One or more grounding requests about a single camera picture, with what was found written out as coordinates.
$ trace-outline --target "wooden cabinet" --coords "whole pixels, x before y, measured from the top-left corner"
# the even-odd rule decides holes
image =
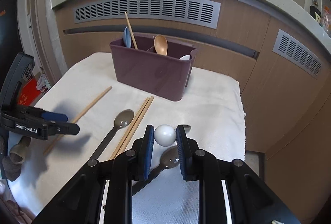
[[[279,29],[292,35],[320,58],[323,68],[317,79],[272,52]],[[242,93],[247,114],[247,150],[266,152],[296,124],[325,83],[329,66],[319,44],[299,35],[281,21],[270,19],[261,52]]]
[[[110,42],[121,38],[122,35],[122,32],[88,32],[64,35],[61,38],[61,46],[68,68],[95,52],[111,52]]]
[[[301,223],[331,194],[331,96],[303,131],[266,161],[266,183]]]
[[[93,20],[74,23],[73,8],[98,0],[71,0],[64,7],[55,11],[60,39],[64,32],[81,27],[95,27],[104,25],[126,25],[125,19]],[[209,35],[228,40],[252,50],[260,51],[267,31],[270,15],[238,0],[211,0],[221,3],[217,28],[212,29],[200,25],[171,20],[130,18],[134,28],[139,26],[153,26],[183,30],[202,35]]]

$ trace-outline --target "white cloth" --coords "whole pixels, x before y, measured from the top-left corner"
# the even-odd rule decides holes
[[[110,85],[113,89],[78,121],[79,134],[62,138],[47,157],[42,152],[49,141],[32,139],[21,176],[9,182],[21,207],[37,215],[88,161],[112,129],[116,115],[128,108],[137,112],[151,94],[117,82],[111,54],[95,53],[75,64],[36,104],[72,119]],[[191,125],[188,137],[200,148],[226,161],[244,159],[245,121],[239,83],[228,76],[193,68],[182,100],[155,96],[127,149],[144,135],[147,124],[155,128],[160,124],[174,128]],[[100,161],[108,160],[124,132],[117,132]],[[165,149],[154,143],[152,168]],[[197,223],[198,183],[183,181],[179,167],[165,170],[133,197],[132,209],[134,223]]]

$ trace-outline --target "chopstick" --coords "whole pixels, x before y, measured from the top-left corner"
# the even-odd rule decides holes
[[[107,92],[109,92],[112,89],[113,86],[108,87],[107,89],[105,89],[102,93],[100,93],[98,95],[98,97],[96,97],[89,105],[87,105],[81,113],[79,113],[72,121],[71,123],[76,123],[77,121],[79,121],[79,119],[81,117],[83,117],[87,111],[89,111],[102,97],[105,96],[105,94]],[[44,155],[48,154],[53,147],[55,146],[56,142],[58,142],[61,138],[63,137],[63,134],[59,134],[53,141],[52,143],[45,149],[44,151]]]
[[[117,145],[117,147],[115,148],[113,154],[111,155],[111,157],[109,158],[110,160],[114,159],[118,153],[118,151],[120,150],[121,146],[123,145],[125,139],[127,138],[127,136],[129,135],[130,131],[132,130],[132,127],[134,126],[134,124],[136,123],[137,119],[139,118],[141,112],[143,111],[144,107],[146,106],[146,104],[149,101],[149,97],[146,98],[146,100],[144,101],[144,103],[142,104],[141,108],[138,110],[138,112],[136,113],[135,117],[133,118],[132,122],[130,123],[129,127],[126,129],[124,135],[122,136],[119,144]]]
[[[121,148],[119,149],[118,153],[116,154],[116,156],[120,155],[121,153],[123,153],[126,149],[126,147],[128,146],[129,142],[131,141],[135,131],[137,130],[141,120],[143,119],[144,115],[146,114],[149,106],[151,105],[151,103],[153,102],[154,96],[151,96],[146,104],[146,106],[144,107],[144,109],[142,110],[141,114],[139,115],[137,121],[135,122],[134,126],[132,127],[131,131],[129,132],[127,138],[125,139],[123,145],[121,146]]]
[[[129,31],[130,31],[130,34],[131,34],[131,38],[132,38],[132,41],[133,41],[134,48],[137,50],[138,47],[137,47],[136,39],[134,38],[133,31],[132,31],[132,28],[131,28],[131,24],[130,24],[129,18],[127,17],[126,12],[125,12],[125,18],[126,18],[127,25],[129,27]]]

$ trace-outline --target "black clamp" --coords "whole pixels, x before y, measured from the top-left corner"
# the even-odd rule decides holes
[[[199,224],[225,224],[222,187],[226,183],[233,224],[300,224],[284,203],[240,159],[218,160],[199,149],[179,125],[177,147],[183,179],[199,181]],[[114,160],[89,160],[37,215],[32,224],[97,224],[106,181],[104,224],[132,224],[132,180],[145,181],[151,165],[154,128]]]
[[[41,140],[47,140],[48,136],[60,133],[79,133],[79,126],[67,123],[68,118],[64,114],[17,105],[23,86],[32,79],[33,68],[34,58],[19,52],[0,91],[0,170],[3,179],[6,179],[6,176],[2,159],[8,155],[9,132]]]

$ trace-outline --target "purple utensil holder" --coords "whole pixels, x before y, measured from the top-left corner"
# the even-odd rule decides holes
[[[168,39],[167,56],[157,54],[154,38],[135,35],[138,50],[123,39],[110,43],[117,81],[151,94],[179,101],[187,86],[197,49],[187,42]],[[179,58],[190,55],[188,61]]]

